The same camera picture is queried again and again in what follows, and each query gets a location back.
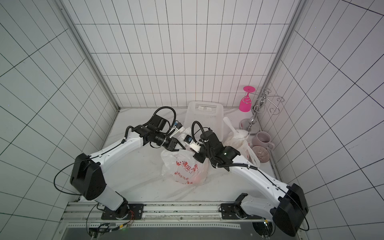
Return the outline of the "white basket perforated plastic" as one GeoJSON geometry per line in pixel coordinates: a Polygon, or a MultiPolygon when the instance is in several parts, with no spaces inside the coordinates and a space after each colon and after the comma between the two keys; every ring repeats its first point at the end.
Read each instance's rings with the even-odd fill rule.
{"type": "Polygon", "coordinates": [[[213,130],[220,141],[223,140],[224,107],[211,102],[192,101],[188,104],[184,126],[191,127],[194,121],[199,121],[203,127],[213,130]]]}

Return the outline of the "white printed plastic bag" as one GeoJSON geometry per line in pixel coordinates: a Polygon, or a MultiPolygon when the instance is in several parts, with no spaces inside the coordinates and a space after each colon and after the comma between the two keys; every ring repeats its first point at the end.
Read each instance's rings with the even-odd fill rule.
{"type": "Polygon", "coordinates": [[[261,162],[247,141],[249,137],[248,131],[236,130],[228,117],[224,117],[223,121],[231,129],[231,132],[224,142],[224,146],[231,146],[235,148],[241,153],[241,155],[259,168],[261,166],[261,162]]]}

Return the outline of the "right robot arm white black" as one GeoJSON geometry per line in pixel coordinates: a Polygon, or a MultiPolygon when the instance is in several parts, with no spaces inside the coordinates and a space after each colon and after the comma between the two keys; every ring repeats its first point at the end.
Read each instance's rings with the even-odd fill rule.
{"type": "Polygon", "coordinates": [[[297,184],[289,186],[266,174],[238,150],[224,146],[216,134],[211,129],[205,130],[200,122],[194,121],[191,130],[193,142],[200,147],[194,155],[196,160],[209,160],[213,168],[225,169],[243,177],[265,196],[265,199],[258,199],[241,194],[236,200],[238,217],[243,219],[256,215],[271,219],[283,233],[295,237],[302,224],[308,222],[309,207],[303,189],[297,184]]]}

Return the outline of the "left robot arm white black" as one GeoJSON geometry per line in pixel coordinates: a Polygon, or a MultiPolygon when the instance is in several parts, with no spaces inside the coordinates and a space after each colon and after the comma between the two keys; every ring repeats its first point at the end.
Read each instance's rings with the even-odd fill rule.
{"type": "Polygon", "coordinates": [[[182,128],[176,117],[172,107],[160,107],[146,123],[128,126],[121,140],[91,155],[78,155],[70,184],[86,200],[105,206],[117,219],[124,218],[129,212],[128,201],[107,185],[104,174],[123,157],[146,144],[155,143],[176,152],[180,142],[172,135],[182,128]]]}

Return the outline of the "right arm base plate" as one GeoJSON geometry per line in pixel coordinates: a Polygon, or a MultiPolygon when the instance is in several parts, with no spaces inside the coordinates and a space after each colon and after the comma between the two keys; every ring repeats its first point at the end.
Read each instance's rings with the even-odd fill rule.
{"type": "Polygon", "coordinates": [[[262,217],[256,215],[248,215],[245,211],[234,203],[221,204],[219,207],[223,220],[261,220],[262,217]]]}

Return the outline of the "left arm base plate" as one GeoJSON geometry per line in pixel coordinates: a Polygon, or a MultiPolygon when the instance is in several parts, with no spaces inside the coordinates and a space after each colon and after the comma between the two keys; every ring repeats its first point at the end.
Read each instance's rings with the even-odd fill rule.
{"type": "Polygon", "coordinates": [[[128,204],[124,202],[115,211],[112,211],[109,208],[105,207],[101,219],[128,221],[133,218],[134,220],[140,220],[143,215],[143,210],[144,204],[128,204]]]}

